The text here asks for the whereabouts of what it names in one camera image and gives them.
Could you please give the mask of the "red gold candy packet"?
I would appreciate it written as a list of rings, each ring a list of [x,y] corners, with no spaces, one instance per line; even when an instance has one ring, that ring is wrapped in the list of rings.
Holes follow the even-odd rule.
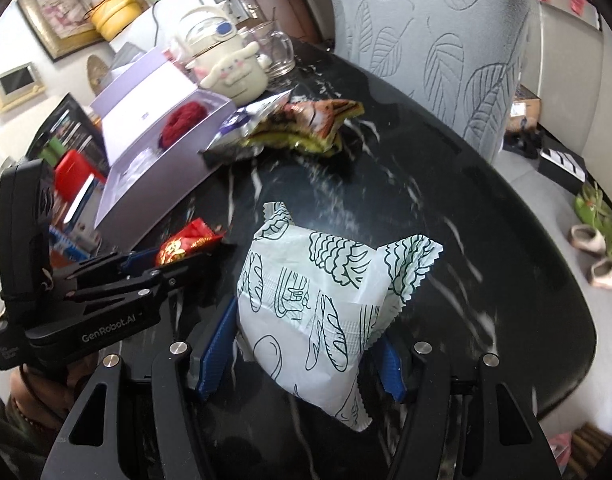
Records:
[[[215,232],[203,219],[194,219],[161,244],[155,263],[164,266],[204,252],[219,244],[223,238],[224,234]]]

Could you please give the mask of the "white bread snack packet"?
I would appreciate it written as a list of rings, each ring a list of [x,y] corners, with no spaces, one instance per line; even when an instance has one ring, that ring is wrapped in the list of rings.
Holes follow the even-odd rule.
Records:
[[[285,203],[266,203],[236,284],[236,343],[282,389],[365,430],[361,358],[442,250],[423,234],[372,248],[301,228]]]

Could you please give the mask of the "silver purple snack packet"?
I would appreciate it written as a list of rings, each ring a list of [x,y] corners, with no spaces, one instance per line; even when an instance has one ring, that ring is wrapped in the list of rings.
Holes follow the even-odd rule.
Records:
[[[239,107],[219,126],[202,155],[223,160],[243,153],[246,150],[245,143],[251,140],[257,128],[288,104],[291,94],[292,89]]]

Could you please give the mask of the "dark red fluffy scrunchie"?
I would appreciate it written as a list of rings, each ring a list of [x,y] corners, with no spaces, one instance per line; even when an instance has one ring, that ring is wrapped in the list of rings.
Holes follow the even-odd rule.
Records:
[[[158,146],[161,150],[168,150],[207,116],[208,109],[200,102],[190,101],[176,108],[167,118]]]

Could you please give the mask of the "green brown snack packet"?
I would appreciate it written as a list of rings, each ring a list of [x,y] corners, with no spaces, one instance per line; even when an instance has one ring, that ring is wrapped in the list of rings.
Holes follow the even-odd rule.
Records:
[[[364,114],[364,104],[333,99],[284,104],[241,142],[244,148],[287,148],[332,156],[343,148],[338,130],[346,120]]]

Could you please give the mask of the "white blue medicine box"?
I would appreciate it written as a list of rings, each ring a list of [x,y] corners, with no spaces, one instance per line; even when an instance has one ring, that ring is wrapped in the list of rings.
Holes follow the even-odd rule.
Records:
[[[88,228],[93,228],[103,191],[104,184],[90,174],[71,202],[70,208],[67,209],[63,223],[71,226],[82,223]]]

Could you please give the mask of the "red plastic container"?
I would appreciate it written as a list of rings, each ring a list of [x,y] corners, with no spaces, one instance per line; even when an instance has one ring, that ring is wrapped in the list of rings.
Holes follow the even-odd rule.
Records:
[[[65,203],[71,204],[90,174],[105,183],[103,174],[78,151],[69,150],[54,168],[54,187]]]

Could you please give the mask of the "lilac open gift box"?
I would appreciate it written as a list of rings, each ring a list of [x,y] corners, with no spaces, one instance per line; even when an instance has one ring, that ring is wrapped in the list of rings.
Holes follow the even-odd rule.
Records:
[[[203,103],[208,116],[168,150],[158,147],[167,118],[187,102]],[[118,244],[135,245],[209,174],[200,151],[236,109],[218,93],[198,88],[160,49],[128,65],[92,102],[102,119],[110,171],[97,212],[96,229]],[[146,148],[158,159],[130,188],[117,180]]]

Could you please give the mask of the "black menu stand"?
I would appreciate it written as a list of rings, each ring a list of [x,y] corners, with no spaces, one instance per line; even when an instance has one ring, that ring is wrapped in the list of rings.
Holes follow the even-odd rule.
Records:
[[[68,151],[84,156],[103,177],[108,175],[110,165],[101,130],[71,93],[64,96],[38,128],[24,157],[42,158],[56,168]]]

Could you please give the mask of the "white mini fridge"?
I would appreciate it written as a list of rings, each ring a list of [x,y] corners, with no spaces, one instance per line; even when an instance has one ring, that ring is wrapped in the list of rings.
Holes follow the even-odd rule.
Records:
[[[115,53],[125,44],[133,44],[143,51],[155,47],[166,48],[175,36],[180,20],[199,6],[216,6],[215,0],[160,0],[143,11],[111,42]]]

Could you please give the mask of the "yellow enamel pot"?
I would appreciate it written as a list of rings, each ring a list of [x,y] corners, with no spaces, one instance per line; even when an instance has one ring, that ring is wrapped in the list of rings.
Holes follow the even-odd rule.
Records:
[[[110,42],[141,14],[137,0],[103,0],[89,11],[89,19],[101,37]]]

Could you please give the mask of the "gold framed picture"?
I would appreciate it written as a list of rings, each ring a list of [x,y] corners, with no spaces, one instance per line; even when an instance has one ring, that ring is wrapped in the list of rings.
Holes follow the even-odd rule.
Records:
[[[52,62],[100,44],[84,0],[16,0],[28,27]]]

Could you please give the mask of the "clear glass mug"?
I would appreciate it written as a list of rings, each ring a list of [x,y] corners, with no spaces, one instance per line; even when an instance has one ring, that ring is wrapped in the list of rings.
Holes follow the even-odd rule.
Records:
[[[242,27],[239,34],[246,44],[259,45],[259,61],[265,66],[270,79],[277,79],[295,68],[295,54],[291,38],[281,29],[277,20]]]

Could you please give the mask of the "grey leaf pattern chair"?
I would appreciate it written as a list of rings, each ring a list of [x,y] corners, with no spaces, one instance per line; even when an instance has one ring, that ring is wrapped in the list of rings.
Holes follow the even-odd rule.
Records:
[[[520,82],[532,1],[331,0],[334,52],[493,162]]]

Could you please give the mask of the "wall intercom panel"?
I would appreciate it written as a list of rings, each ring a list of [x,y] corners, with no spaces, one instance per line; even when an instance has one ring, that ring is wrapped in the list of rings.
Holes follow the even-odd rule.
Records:
[[[26,63],[0,74],[0,114],[10,112],[46,92],[34,63]]]

